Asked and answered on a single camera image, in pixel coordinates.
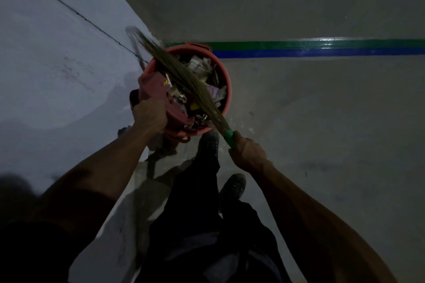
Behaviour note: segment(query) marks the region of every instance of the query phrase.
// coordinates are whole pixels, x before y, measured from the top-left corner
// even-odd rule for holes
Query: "black pants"
[[[290,282],[276,238],[249,204],[236,201],[226,208],[223,218],[218,214],[219,168],[217,157],[197,157],[176,176],[164,211],[150,226],[147,258],[160,254],[171,243],[184,237],[220,232],[221,244],[228,242],[239,250],[256,245],[273,260],[283,281]]]

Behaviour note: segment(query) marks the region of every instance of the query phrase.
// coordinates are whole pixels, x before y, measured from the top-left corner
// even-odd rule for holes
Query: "green broom handle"
[[[236,141],[235,136],[233,135],[233,131],[227,131],[223,137],[231,149],[236,149]]]

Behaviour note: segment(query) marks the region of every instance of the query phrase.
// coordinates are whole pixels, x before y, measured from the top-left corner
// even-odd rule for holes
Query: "broom bristles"
[[[139,36],[141,45],[165,66],[166,70],[177,84],[192,94],[201,110],[208,115],[220,134],[225,136],[226,132],[231,129],[226,119],[223,117],[223,114],[221,114],[220,110],[215,106],[205,85],[175,56],[171,55],[151,39],[148,39],[137,28],[134,27],[133,29]]]

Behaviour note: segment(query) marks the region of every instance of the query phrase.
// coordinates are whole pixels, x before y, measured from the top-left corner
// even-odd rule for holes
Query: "blue stripe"
[[[332,57],[332,56],[382,56],[425,55],[425,48],[321,48],[310,50],[229,50],[212,51],[218,58],[258,57]]]

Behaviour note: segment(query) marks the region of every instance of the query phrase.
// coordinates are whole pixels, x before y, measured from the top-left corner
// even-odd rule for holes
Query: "green stripe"
[[[315,38],[283,41],[251,42],[200,42],[210,45],[215,51],[227,50],[284,50],[321,48],[425,48],[425,39],[343,39]],[[184,43],[170,43],[168,47]]]

